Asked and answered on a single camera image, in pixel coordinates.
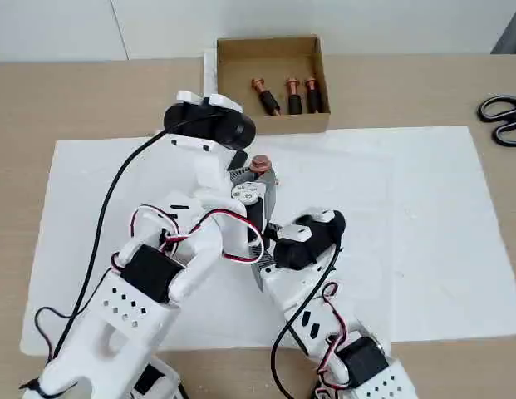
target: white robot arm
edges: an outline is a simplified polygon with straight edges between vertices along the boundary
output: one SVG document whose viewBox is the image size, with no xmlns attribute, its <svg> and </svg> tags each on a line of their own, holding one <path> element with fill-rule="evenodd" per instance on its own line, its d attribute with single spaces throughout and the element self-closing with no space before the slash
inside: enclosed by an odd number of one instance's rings
<svg viewBox="0 0 516 399">
<path fill-rule="evenodd" d="M 252 122 L 219 95 L 202 99 L 183 91 L 179 100 L 165 114 L 165 130 L 173 145 L 194 157 L 197 187 L 138 207 L 130 240 L 112 257 L 112 270 L 81 310 L 83 319 L 41 376 L 22 386 L 23 398 L 76 397 L 87 380 L 93 399 L 186 399 L 178 373 L 154 353 L 185 299 L 222 257 L 251 264 L 259 288 L 287 320 L 273 364 L 286 332 L 318 364 L 313 397 L 415 398 L 400 363 L 333 303 L 333 265 L 345 229 L 341 213 L 310 209 L 289 226 L 270 223 L 276 185 L 271 163 L 258 155 L 243 166 L 241 149 L 253 140 Z M 273 375 L 291 397 L 275 368 Z"/>
</svg>

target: copper bolt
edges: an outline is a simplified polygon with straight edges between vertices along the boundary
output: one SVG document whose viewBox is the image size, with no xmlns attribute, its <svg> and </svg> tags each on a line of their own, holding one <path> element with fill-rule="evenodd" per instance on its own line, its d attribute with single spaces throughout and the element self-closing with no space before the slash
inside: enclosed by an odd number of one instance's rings
<svg viewBox="0 0 516 399">
<path fill-rule="evenodd" d="M 315 79 L 314 77 L 308 77 L 308 79 L 306 79 L 306 86 L 308 90 L 316 90 L 317 79 Z"/>
<path fill-rule="evenodd" d="M 287 85 L 287 90 L 289 91 L 290 96 L 296 96 L 298 94 L 298 86 L 300 86 L 300 81 L 296 77 L 287 79 L 285 84 Z"/>
<path fill-rule="evenodd" d="M 268 170 L 271 170 L 273 167 L 273 163 L 271 160 L 263 154 L 256 155 L 252 158 L 252 163 L 250 164 L 250 170 L 254 173 L 265 173 Z"/>
<path fill-rule="evenodd" d="M 252 79 L 252 88 L 258 93 L 263 93 L 265 90 L 265 81 L 260 77 L 258 79 Z"/>
</svg>

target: open cardboard box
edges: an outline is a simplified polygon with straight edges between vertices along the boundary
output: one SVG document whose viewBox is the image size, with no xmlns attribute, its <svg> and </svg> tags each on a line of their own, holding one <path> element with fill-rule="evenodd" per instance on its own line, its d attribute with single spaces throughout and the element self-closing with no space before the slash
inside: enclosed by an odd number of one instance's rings
<svg viewBox="0 0 516 399">
<path fill-rule="evenodd" d="M 304 81 L 315 77 L 322 96 L 323 113 L 289 115 L 286 80 L 300 81 L 298 93 L 307 112 Z M 219 94 L 236 101 L 256 123 L 259 134 L 315 133 L 325 131 L 330 118 L 326 78 L 317 36 L 254 37 L 217 41 L 217 86 Z M 253 78 L 263 78 L 281 107 L 280 116 L 269 116 L 251 86 Z"/>
</svg>

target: tabletop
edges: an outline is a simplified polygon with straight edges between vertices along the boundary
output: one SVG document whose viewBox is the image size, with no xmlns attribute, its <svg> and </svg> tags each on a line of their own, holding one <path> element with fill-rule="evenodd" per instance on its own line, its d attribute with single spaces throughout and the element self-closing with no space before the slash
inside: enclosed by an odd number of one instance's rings
<svg viewBox="0 0 516 399">
<path fill-rule="evenodd" d="M 492 126 L 474 114 L 488 95 L 516 95 L 516 56 L 327 56 L 324 63 L 331 129 L 470 128 L 516 275 L 516 149 L 495 145 Z M 200 59 L 0 64 L 1 398 L 19 397 L 19 384 L 43 367 L 18 343 L 55 141 L 146 135 L 177 90 L 200 92 L 201 76 Z M 516 398 L 516 337 L 401 343 L 392 351 L 423 399 Z M 267 349 L 162 358 L 192 399 L 281 397 Z M 300 352 L 283 350 L 278 370 L 295 397 L 309 397 L 314 371 Z"/>
</svg>

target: black scissors handle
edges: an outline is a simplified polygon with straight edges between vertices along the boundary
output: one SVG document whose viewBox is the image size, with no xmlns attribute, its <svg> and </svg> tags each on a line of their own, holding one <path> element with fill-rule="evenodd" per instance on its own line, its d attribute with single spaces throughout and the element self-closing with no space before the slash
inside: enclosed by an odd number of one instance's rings
<svg viewBox="0 0 516 399">
<path fill-rule="evenodd" d="M 489 106 L 499 102 L 510 104 L 514 107 L 510 110 L 501 111 L 497 114 L 487 113 L 487 108 Z M 516 130 L 516 96 L 500 95 L 490 97 L 479 105 L 477 109 L 477 116 L 482 122 L 487 123 L 506 121 L 507 123 L 494 129 L 492 132 L 492 140 L 494 140 L 496 144 L 502 145 L 504 147 L 516 147 L 516 140 L 507 140 L 504 138 L 505 133 Z"/>
<path fill-rule="evenodd" d="M 487 108 L 492 104 L 503 102 L 506 104 L 511 104 L 514 107 L 507 111 L 501 111 L 497 114 L 489 114 L 487 113 Z M 487 100 L 483 101 L 479 108 L 477 109 L 477 117 L 482 122 L 497 122 L 497 121 L 508 121 L 516 118 L 516 97 L 508 96 L 508 95 L 500 95 L 490 97 Z"/>
<path fill-rule="evenodd" d="M 505 125 L 498 126 L 492 132 L 492 140 L 503 147 L 516 147 L 516 140 L 507 140 L 504 134 L 516 129 L 516 119 L 508 121 Z"/>
</svg>

